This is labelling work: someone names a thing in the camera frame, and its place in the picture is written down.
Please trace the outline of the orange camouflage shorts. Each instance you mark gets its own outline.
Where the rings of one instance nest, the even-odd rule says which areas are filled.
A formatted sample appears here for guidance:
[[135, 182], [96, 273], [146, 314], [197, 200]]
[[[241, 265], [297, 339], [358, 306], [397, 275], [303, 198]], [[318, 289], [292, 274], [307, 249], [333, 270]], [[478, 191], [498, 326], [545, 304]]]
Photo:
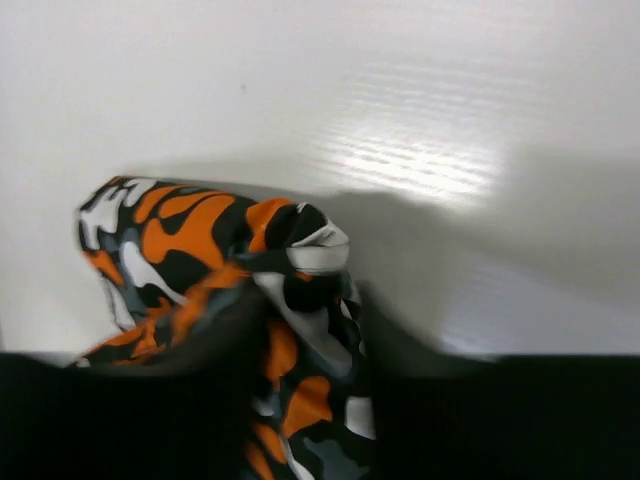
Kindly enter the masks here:
[[119, 333], [78, 366], [149, 366], [202, 339], [250, 293], [267, 350], [249, 479], [374, 479], [376, 434], [348, 236], [321, 210], [124, 177], [78, 210], [78, 241]]

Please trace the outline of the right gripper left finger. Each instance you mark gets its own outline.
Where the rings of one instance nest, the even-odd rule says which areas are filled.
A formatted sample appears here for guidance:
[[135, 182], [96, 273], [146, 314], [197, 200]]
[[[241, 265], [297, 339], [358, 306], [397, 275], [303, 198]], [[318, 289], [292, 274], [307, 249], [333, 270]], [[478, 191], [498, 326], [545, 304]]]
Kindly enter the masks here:
[[267, 308], [253, 284], [227, 292], [192, 338], [147, 366], [3, 354], [2, 477], [243, 478]]

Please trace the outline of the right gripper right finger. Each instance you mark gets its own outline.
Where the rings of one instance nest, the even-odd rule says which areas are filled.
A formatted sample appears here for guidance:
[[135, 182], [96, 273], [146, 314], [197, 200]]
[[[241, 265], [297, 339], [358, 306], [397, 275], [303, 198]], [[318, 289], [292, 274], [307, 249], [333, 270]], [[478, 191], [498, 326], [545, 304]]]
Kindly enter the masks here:
[[637, 357], [447, 354], [360, 295], [383, 478], [638, 477]]

